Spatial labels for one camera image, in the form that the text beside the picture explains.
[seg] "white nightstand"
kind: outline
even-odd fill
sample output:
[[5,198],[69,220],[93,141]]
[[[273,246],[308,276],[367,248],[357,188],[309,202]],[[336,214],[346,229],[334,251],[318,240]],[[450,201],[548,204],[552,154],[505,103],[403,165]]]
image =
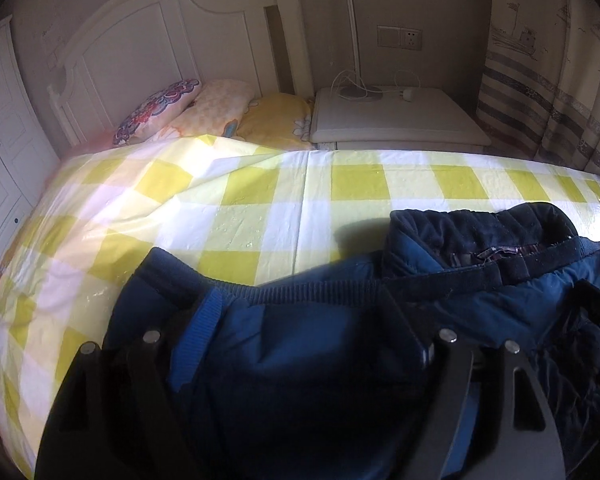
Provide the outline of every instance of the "white nightstand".
[[338,150],[434,150],[481,153],[491,140],[442,90],[420,88],[412,102],[395,87],[382,99],[349,101],[323,88],[315,100],[311,142]]

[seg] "navy blue jacket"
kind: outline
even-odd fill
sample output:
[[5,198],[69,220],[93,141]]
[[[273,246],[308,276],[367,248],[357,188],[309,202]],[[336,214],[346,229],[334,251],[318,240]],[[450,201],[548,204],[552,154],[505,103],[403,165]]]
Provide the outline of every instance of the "navy blue jacket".
[[[519,343],[570,471],[600,436],[600,330],[566,299],[578,280],[600,288],[600,243],[549,204],[395,211],[384,250],[260,287],[209,280],[153,249],[104,348],[171,334],[174,409],[213,471],[384,479],[432,380],[409,321],[420,312],[474,344]],[[474,388],[448,473],[462,468],[479,402]]]

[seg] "bed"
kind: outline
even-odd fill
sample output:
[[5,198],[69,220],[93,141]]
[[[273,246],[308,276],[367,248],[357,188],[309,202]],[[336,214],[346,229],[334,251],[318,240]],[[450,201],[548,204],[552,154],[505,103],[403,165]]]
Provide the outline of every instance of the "bed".
[[[282,52],[271,40],[272,6]],[[197,44],[194,30],[212,30],[214,48]],[[151,41],[135,48],[142,38]],[[286,66],[296,94],[314,92],[299,0],[112,0],[68,43],[60,66],[66,85],[50,88],[50,99],[74,144],[114,128],[181,78],[238,78],[266,95],[284,89]],[[462,153],[286,152],[216,136],[74,157],[0,273],[4,445],[32,478],[75,351],[102,341],[123,284],[153,246],[209,277],[255,285],[380,248],[395,209],[495,211],[529,201],[559,206],[580,234],[600,240],[600,177],[549,164]]]

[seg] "patterned pillow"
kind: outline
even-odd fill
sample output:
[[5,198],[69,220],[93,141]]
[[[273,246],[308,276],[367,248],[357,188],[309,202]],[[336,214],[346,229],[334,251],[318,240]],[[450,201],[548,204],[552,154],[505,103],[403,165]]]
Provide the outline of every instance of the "patterned pillow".
[[169,124],[202,90],[197,79],[185,79],[156,92],[134,110],[116,131],[113,144],[128,144],[133,137],[142,142]]
[[249,103],[235,136],[277,150],[313,150],[311,115],[311,104],[301,97],[271,94]]
[[205,83],[196,100],[151,140],[233,137],[253,95],[253,88],[244,81],[216,79]]

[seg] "white wardrobe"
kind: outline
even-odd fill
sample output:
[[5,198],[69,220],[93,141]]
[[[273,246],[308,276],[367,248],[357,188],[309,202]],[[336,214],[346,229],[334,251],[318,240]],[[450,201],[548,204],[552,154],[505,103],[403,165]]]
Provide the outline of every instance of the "white wardrobe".
[[58,166],[22,84],[10,22],[0,22],[0,260]]

